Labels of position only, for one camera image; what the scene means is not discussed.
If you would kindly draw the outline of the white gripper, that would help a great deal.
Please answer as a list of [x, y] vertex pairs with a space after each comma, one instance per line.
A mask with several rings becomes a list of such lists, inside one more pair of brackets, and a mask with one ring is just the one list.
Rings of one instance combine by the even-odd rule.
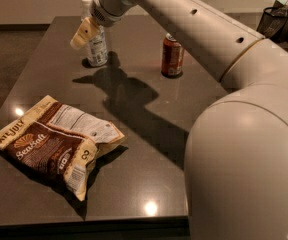
[[99, 25], [111, 27], [134, 6], [129, 0], [92, 0], [91, 17], [86, 17], [70, 41], [73, 49], [81, 49], [100, 33]]

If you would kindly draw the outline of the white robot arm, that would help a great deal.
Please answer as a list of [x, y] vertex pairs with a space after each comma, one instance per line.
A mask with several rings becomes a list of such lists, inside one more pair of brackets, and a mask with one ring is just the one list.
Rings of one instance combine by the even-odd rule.
[[110, 27], [142, 7], [228, 90], [190, 130], [192, 240], [288, 240], [288, 53], [200, 0], [93, 0]]

